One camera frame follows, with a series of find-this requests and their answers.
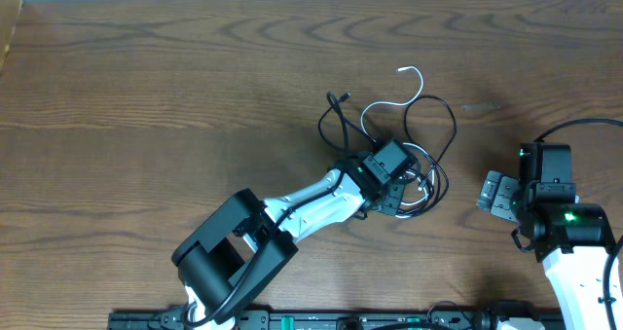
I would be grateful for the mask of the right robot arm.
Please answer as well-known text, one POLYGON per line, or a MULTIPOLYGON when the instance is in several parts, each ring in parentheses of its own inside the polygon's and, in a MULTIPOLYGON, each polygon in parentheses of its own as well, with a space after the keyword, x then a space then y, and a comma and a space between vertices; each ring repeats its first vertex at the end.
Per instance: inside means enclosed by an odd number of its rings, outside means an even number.
POLYGON ((605 211, 576 195, 567 144, 521 144, 519 175, 489 171, 477 207, 518 224, 513 242, 543 266, 567 329, 622 327, 622 243, 605 211))

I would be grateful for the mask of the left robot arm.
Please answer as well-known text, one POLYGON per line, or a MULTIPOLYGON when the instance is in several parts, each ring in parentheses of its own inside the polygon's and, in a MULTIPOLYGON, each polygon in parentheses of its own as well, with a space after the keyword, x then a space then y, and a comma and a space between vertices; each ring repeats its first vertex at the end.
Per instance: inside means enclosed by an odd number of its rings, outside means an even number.
POLYGON ((172 253, 188 296, 184 326, 232 327, 297 253, 298 242, 379 209, 415 163, 406 155, 346 158, 289 195, 261 200, 250 189, 233 194, 172 253))

